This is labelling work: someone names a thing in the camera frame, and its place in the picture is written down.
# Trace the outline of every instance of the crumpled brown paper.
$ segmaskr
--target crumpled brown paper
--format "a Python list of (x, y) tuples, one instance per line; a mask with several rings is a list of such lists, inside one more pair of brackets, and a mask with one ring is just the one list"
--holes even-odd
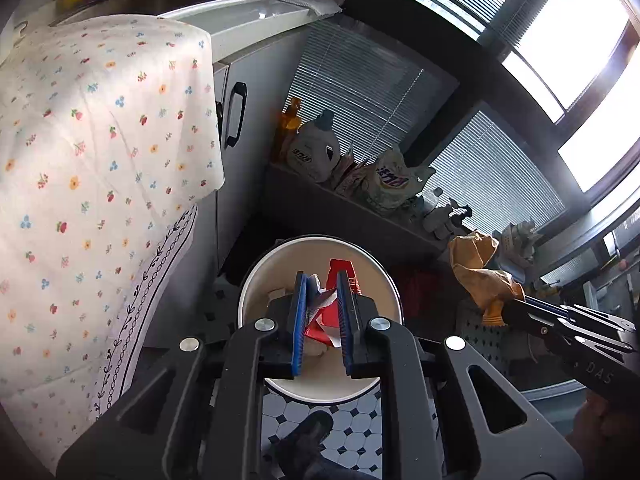
[(498, 247), (495, 238), (473, 231), (449, 242), (449, 261), (453, 274), (482, 310), (482, 324), (502, 326), (505, 301), (524, 301), (522, 286), (508, 272), (483, 269)]

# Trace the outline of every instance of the sink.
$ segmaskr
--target sink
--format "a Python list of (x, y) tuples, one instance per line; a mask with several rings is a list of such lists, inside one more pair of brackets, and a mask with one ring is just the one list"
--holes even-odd
[(74, 10), (52, 25), (66, 25), (111, 14), (151, 14), (157, 16), (169, 10), (211, 1), (213, 0), (106, 0), (80, 10)]

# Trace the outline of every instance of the person's hand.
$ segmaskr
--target person's hand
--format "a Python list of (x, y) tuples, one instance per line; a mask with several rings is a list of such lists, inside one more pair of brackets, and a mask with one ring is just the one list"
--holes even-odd
[(585, 478), (626, 478), (640, 454), (640, 399), (637, 411), (621, 410), (587, 392), (566, 439), (582, 458)]

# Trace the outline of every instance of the person's leg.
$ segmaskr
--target person's leg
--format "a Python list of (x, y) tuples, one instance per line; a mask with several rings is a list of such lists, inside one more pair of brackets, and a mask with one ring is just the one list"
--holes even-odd
[(371, 476), (341, 466), (320, 454), (334, 420), (327, 412), (313, 412), (275, 446), (278, 465), (290, 480), (371, 480)]

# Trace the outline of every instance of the orange bottle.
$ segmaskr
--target orange bottle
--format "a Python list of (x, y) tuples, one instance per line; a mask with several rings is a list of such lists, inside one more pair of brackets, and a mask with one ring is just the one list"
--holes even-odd
[(298, 117), (301, 104), (302, 100), (300, 98), (292, 97), (287, 110), (280, 114), (280, 121), (273, 137), (273, 146), (271, 148), (271, 160), (273, 162), (284, 162), (287, 149), (298, 134), (298, 128), (302, 124), (302, 118)]

